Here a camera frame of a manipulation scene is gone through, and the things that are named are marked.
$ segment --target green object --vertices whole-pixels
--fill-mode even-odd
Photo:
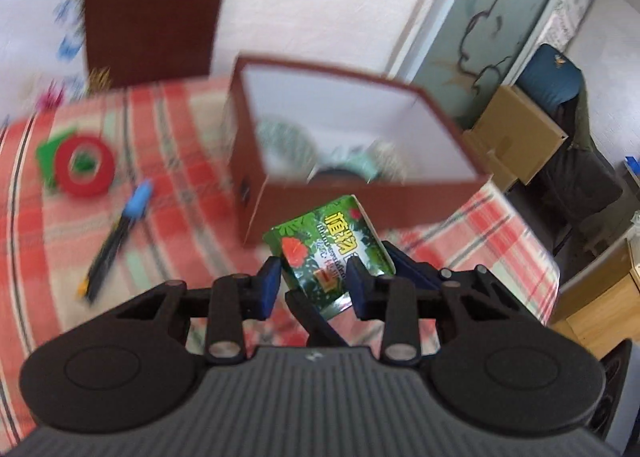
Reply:
[[[36,148],[36,160],[40,166],[42,180],[48,188],[56,187],[56,178],[53,171],[53,158],[60,144],[69,136],[78,132],[78,129],[67,129],[53,136],[49,141],[41,143]],[[80,152],[74,159],[74,171],[90,172],[95,168],[95,160],[86,152]]]
[[[271,228],[263,236],[282,259],[290,289],[302,288],[322,316],[351,307],[344,288],[347,260],[360,257],[372,275],[393,275],[393,262],[354,195]]]

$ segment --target table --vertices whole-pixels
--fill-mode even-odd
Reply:
[[[34,348],[163,280],[204,287],[227,273],[255,273],[269,255],[263,246],[245,249],[236,234],[222,126],[226,87],[227,81],[211,79],[110,92],[0,133],[0,451],[34,426],[18,389],[20,366]],[[108,195],[74,200],[44,190],[35,149],[69,127],[100,134],[116,151]],[[76,287],[132,188],[145,178],[156,188],[150,209],[90,308],[76,299]],[[436,267],[483,263],[540,320],[551,313],[558,268],[491,183],[442,224],[381,233]],[[249,347],[305,343],[283,294],[284,287],[268,322],[246,326]],[[358,322],[351,310],[332,325],[352,344],[374,351],[380,344],[381,324]],[[423,350],[436,350],[433,323],[420,327]],[[191,329],[191,350],[202,340],[201,329]]]

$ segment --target blue cap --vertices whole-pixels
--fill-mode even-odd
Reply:
[[[131,198],[127,201],[127,204],[122,211],[122,215],[124,215],[128,219],[133,219],[137,221],[142,217],[142,214],[145,212],[146,205],[149,203],[149,199],[151,199],[151,194],[154,192],[154,185],[151,181],[144,180],[140,185],[136,188],[136,191],[133,192]]]

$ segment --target dark brown chair back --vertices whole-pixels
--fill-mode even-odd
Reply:
[[[91,89],[206,76],[222,0],[84,0]]]

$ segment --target blue cushion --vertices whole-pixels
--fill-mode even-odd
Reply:
[[[538,47],[516,81],[517,87],[548,114],[575,98],[582,86],[582,72],[549,44]]]

